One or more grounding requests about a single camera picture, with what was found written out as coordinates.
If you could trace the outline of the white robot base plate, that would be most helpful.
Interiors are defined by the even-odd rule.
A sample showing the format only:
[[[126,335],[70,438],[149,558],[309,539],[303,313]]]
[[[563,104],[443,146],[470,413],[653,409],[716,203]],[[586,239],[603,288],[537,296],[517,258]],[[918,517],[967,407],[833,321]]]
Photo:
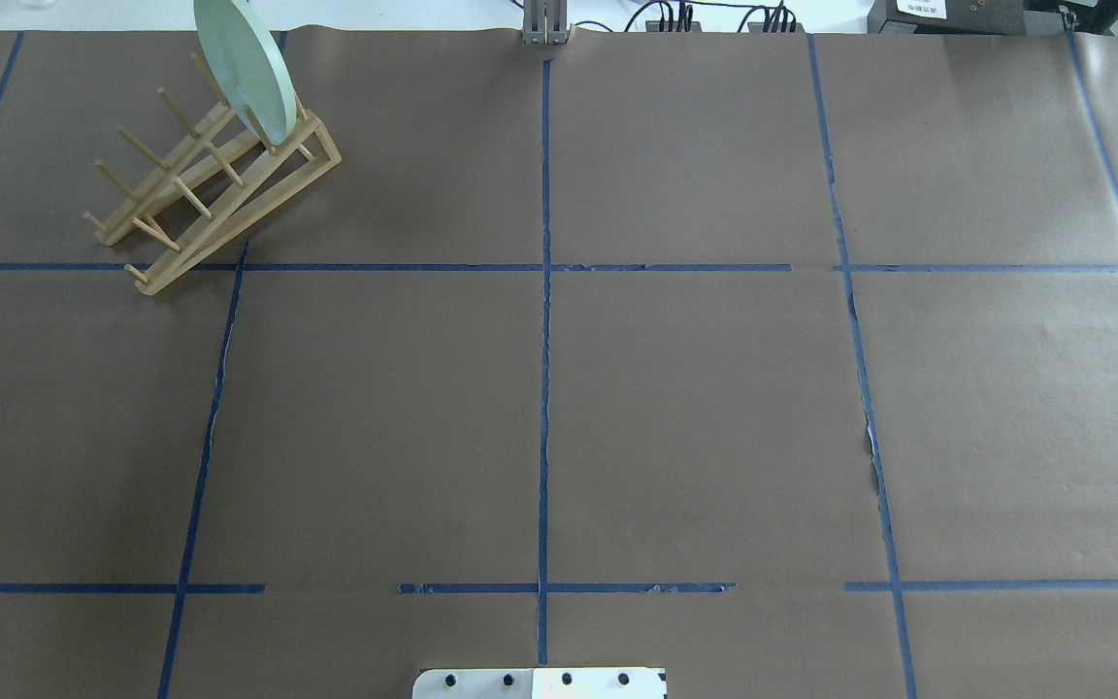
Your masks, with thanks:
[[[667,698],[665,669],[540,667],[430,669],[413,682],[413,698]]]

